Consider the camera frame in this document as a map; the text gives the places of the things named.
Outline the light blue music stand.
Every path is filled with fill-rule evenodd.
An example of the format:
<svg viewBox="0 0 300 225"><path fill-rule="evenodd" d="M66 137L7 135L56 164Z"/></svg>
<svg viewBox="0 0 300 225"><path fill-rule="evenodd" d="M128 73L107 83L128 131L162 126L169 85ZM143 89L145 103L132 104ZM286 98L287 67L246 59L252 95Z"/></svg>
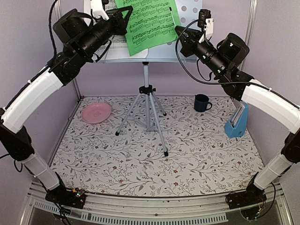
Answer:
<svg viewBox="0 0 300 225"><path fill-rule="evenodd" d="M175 0L176 6L179 6L179 1ZM185 22L186 19L182 17L183 9L178 9L178 14L180 18L180 22ZM100 56L103 57L103 55L107 52L108 48L111 45L111 40L108 38L108 40L103 44L110 42L107 46L105 52ZM148 55L145 59L135 59L137 61L135 62L141 62L143 64L143 76L144 76L144 85L139 88L139 94L136 96L134 102L131 104L130 109L127 111L127 116L129 116L137 104L137 101L141 96L145 97L145 107L146 107L146 124L145 127L148 131L155 131L157 130L160 136L162 148L164 151L164 155L168 156L168 150L165 146L163 134L161 131L161 127L158 121L158 114L156 111L155 106L158 106L161 112L164 116L166 116L166 112L164 111L162 105L160 104L157 96L155 95L155 88L153 88L152 85L149 84L149 63L150 62L175 62L176 61L176 54L175 54L175 41L168 42L166 44L158 45L156 47L152 47L148 49ZM105 62L134 62L134 60L108 60Z"/></svg>

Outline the white sheet music page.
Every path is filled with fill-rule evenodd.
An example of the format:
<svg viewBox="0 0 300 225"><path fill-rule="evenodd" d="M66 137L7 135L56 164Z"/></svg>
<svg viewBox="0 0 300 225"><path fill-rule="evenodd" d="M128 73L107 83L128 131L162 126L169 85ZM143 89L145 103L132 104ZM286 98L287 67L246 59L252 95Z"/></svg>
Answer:
<svg viewBox="0 0 300 225"><path fill-rule="evenodd" d="M109 0L108 4L105 6L105 11L110 9L116 9L116 2L115 0ZM84 12L90 15L90 0L84 0ZM148 55L148 49L143 50L133 56L129 55L128 45L125 36L118 36L114 35L110 38L111 45L108 48L107 52L103 55L103 57L100 57L106 50L107 46L110 42L106 43L105 45L101 46L93 55L92 59L94 61L108 61L108 60L134 60L135 59L145 59Z"/></svg>

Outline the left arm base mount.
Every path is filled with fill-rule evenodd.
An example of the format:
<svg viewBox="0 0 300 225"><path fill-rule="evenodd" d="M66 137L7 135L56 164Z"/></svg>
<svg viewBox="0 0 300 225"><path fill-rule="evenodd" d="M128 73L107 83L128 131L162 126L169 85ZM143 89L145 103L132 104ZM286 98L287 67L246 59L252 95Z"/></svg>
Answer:
<svg viewBox="0 0 300 225"><path fill-rule="evenodd" d="M45 199L56 204L83 209L86 195L81 190L75 189L75 191L71 191L63 186L59 186L53 190L47 190Z"/></svg>

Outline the green paper sheet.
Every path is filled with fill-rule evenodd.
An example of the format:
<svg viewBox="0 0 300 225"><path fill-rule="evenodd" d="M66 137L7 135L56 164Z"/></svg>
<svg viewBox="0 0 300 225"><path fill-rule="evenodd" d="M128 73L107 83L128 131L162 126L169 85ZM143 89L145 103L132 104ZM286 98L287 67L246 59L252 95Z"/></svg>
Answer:
<svg viewBox="0 0 300 225"><path fill-rule="evenodd" d="M177 39L180 18L174 0L117 0L116 6L133 7L125 35L130 56Z"/></svg>

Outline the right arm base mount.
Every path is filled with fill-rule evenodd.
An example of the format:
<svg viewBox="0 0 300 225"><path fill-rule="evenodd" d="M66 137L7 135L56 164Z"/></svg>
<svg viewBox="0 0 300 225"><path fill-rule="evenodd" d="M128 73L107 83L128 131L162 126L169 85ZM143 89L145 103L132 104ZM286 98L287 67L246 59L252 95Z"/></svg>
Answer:
<svg viewBox="0 0 300 225"><path fill-rule="evenodd" d="M225 201L229 209L242 208L256 204L255 207L241 211L242 216L247 220L255 220L259 217L267 200L264 191L257 188L247 188L242 192L230 192Z"/></svg>

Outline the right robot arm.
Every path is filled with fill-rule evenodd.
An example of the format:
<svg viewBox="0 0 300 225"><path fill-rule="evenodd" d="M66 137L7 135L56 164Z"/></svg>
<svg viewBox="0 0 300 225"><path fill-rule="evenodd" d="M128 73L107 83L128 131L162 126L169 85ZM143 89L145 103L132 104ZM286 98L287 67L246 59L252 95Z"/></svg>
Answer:
<svg viewBox="0 0 300 225"><path fill-rule="evenodd" d="M233 207L265 201L265 188L300 161L300 107L238 69L249 48L237 35L229 33L214 47L206 38L206 30L176 26L175 31L176 42L182 44L180 52L185 57L195 55L206 65L215 75L215 85L220 84L227 95L257 107L289 130L282 150L255 174L246 190L227 196Z"/></svg>

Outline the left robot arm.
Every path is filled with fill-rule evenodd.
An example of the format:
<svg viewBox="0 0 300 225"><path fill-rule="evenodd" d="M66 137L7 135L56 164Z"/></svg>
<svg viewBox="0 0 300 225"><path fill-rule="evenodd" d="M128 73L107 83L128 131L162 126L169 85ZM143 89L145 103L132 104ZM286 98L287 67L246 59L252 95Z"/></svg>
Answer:
<svg viewBox="0 0 300 225"><path fill-rule="evenodd" d="M63 15L50 32L63 43L63 51L55 53L47 65L1 109L0 141L10 156L21 162L37 177L59 203L66 203L70 194L58 175L34 151L24 126L32 113L54 92L66 86L87 63L95 51L113 35L125 35L133 7L108 10L94 20L92 16L72 9Z"/></svg>

